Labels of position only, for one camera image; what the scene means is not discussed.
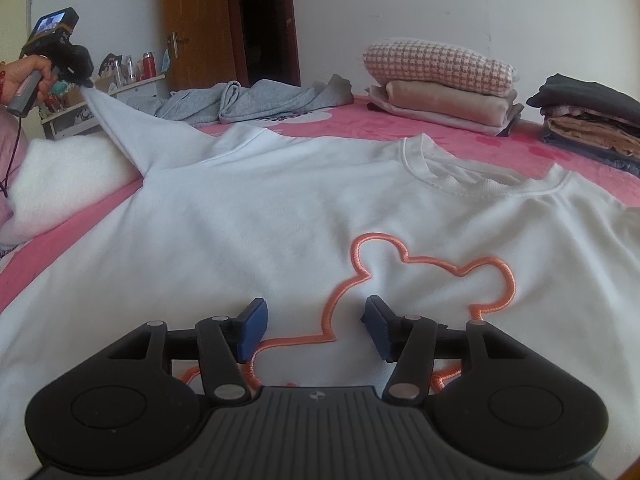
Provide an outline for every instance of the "ribbed neckline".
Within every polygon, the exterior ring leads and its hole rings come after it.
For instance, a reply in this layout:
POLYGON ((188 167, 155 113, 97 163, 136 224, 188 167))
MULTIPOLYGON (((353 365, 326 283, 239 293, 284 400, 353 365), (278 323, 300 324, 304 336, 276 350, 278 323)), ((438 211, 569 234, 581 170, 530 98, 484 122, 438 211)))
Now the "ribbed neckline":
POLYGON ((534 179, 484 162, 460 160, 437 146, 426 134, 403 139, 401 156, 407 171, 421 182, 469 197, 546 194, 562 187, 571 175, 557 164, 543 178, 534 179))

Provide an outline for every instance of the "handheld device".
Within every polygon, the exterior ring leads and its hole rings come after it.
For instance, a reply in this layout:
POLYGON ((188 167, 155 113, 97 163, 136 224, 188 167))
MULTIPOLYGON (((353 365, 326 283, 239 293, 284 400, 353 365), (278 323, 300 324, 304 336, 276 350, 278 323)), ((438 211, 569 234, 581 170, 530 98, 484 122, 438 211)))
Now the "handheld device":
POLYGON ((397 363, 381 397, 371 386, 252 396, 238 363, 267 320, 256 299, 190 330, 151 321, 53 381, 26 410, 43 464, 32 480, 602 480, 590 467, 602 400, 487 322, 450 330, 371 296, 362 322, 397 363), (172 359, 195 358, 202 396, 170 373, 172 359), (462 375, 430 395, 436 358, 461 359, 462 375))
MULTIPOLYGON (((51 60, 52 72, 58 78, 78 85, 91 86, 94 64, 89 51, 70 42, 70 36, 78 23, 78 14, 71 7, 52 12, 38 20, 20 57, 44 56, 51 60)), ((38 95, 38 84, 42 79, 39 70, 34 70, 20 85, 7 111, 16 117, 27 116, 38 95)))

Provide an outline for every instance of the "white wall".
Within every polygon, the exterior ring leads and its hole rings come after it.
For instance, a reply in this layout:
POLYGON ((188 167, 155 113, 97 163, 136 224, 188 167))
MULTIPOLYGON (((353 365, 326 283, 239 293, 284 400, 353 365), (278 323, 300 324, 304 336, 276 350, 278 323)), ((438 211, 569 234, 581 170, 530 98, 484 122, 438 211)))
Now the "white wall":
POLYGON ((33 24, 65 7, 73 7, 80 16, 72 42, 89 49, 96 70, 110 52, 130 54, 136 61, 151 50, 156 64, 162 61, 159 0, 33 0, 33 24))
MULTIPOLYGON (((364 48, 404 36, 511 63, 522 102, 556 72, 640 98, 640 0, 294 0, 294 11, 303 84, 337 72, 363 94, 364 48)), ((528 107, 524 118, 541 120, 528 107)))

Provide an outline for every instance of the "stack of folded clothes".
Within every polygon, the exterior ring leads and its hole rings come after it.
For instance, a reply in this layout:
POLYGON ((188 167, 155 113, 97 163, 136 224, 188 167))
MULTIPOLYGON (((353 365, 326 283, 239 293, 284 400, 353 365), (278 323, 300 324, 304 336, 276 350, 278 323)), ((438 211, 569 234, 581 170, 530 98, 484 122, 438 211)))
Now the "stack of folded clothes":
POLYGON ((370 45, 371 102, 397 116, 489 136, 506 135, 524 106, 513 66, 469 49, 423 40, 391 39, 370 45))
POLYGON ((542 140, 640 177, 640 103, 599 83, 556 74, 527 100, 542 140))

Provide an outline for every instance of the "door frame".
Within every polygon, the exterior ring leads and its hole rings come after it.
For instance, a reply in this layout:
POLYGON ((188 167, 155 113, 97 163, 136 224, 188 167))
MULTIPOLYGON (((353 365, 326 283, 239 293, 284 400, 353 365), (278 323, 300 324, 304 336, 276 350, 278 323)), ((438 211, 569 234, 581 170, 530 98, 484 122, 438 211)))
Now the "door frame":
MULTIPOLYGON (((227 0, 229 21, 231 24, 231 43, 233 47, 236 79, 241 85, 249 86, 249 76, 246 68, 244 52, 244 32, 242 31, 242 11, 240 0, 227 0)), ((296 20, 293 11, 293 0, 283 0, 286 22, 287 57, 289 72, 294 85, 300 86, 300 62, 298 59, 298 37, 296 35, 296 20)))

